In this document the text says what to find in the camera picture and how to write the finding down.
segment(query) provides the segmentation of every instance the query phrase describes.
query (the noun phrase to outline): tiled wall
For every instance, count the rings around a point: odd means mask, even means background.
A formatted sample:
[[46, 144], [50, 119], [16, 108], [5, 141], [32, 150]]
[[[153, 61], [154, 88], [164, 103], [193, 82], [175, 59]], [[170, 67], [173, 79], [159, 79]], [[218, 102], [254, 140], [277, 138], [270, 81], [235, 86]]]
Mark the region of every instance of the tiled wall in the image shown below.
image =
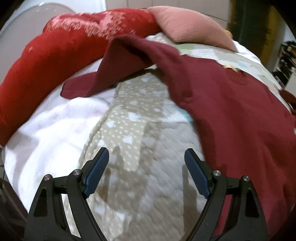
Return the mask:
[[230, 19], [230, 0], [106, 0], [106, 5], [107, 9], [148, 8], [160, 5], [183, 7], [209, 15], [224, 28], [227, 28]]

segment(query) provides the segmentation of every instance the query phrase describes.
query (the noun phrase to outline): dark red object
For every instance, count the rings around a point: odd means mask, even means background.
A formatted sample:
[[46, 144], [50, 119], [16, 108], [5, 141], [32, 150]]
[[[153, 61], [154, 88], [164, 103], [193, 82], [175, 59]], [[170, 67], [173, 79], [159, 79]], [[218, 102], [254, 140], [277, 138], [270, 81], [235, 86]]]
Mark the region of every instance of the dark red object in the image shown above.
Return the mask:
[[[152, 64], [162, 71], [171, 99], [195, 120], [211, 168], [229, 177], [251, 178], [268, 233], [274, 235], [296, 200], [295, 117], [251, 75], [125, 35], [112, 40], [94, 78], [69, 80], [61, 95], [91, 96]], [[222, 212], [220, 231], [226, 213]]]
[[43, 99], [59, 84], [103, 57], [114, 36], [140, 37], [160, 31], [153, 15], [141, 9], [51, 19], [12, 65], [0, 85], [0, 145], [4, 146]]

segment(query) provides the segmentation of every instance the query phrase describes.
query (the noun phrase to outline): red pillow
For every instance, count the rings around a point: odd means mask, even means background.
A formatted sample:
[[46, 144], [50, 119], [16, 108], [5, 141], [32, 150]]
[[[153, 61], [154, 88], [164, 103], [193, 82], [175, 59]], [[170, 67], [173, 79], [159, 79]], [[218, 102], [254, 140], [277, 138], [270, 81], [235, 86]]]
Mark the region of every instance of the red pillow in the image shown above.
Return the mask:
[[141, 9], [52, 18], [12, 65], [0, 85], [0, 145], [4, 146], [43, 99], [59, 84], [103, 57], [114, 36], [140, 37], [160, 31], [153, 15]]

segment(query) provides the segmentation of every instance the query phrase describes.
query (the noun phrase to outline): yellow star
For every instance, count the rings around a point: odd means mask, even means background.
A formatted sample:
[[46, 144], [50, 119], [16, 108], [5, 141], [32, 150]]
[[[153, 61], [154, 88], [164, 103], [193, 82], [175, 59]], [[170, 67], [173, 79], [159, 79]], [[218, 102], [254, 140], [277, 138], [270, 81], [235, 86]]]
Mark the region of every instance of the yellow star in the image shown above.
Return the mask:
[[236, 73], [238, 73], [238, 68], [235, 68], [235, 67], [233, 67], [231, 64], [226, 64], [226, 65], [223, 65], [223, 68], [225, 68], [225, 69], [232, 69], [232, 70], [234, 70]]

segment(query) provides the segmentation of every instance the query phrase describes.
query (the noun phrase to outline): pillow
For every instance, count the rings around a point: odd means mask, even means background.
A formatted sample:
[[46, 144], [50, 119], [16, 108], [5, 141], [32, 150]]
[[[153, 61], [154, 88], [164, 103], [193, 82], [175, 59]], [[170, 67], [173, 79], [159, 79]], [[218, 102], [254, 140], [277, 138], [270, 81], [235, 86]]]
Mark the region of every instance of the pillow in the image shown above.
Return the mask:
[[219, 23], [199, 12], [169, 6], [149, 7], [162, 30], [175, 42], [200, 43], [237, 52]]
[[140, 37], [160, 31], [141, 9], [52, 18], [12, 65], [0, 85], [0, 145], [4, 146], [42, 100], [75, 72], [103, 57], [114, 36]]

